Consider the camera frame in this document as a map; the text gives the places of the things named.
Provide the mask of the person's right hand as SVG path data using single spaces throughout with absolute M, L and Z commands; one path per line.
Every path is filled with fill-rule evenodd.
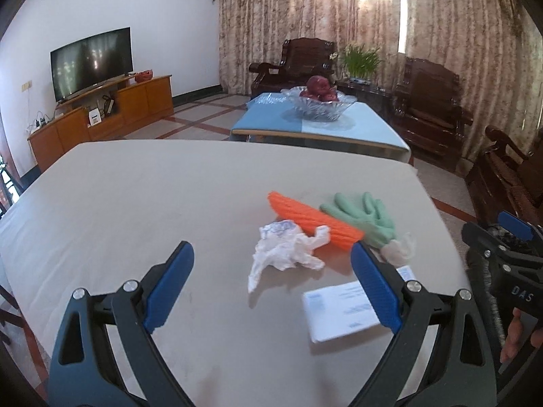
M 508 360 L 516 357 L 521 348 L 521 337 L 524 333 L 525 326 L 521 320 L 522 311 L 517 308 L 513 309 L 513 320 L 511 321 L 504 346 L 500 353 L 500 363 L 503 364 Z M 530 344 L 535 348 L 541 348 L 543 343 L 542 329 L 535 330 L 530 337 Z

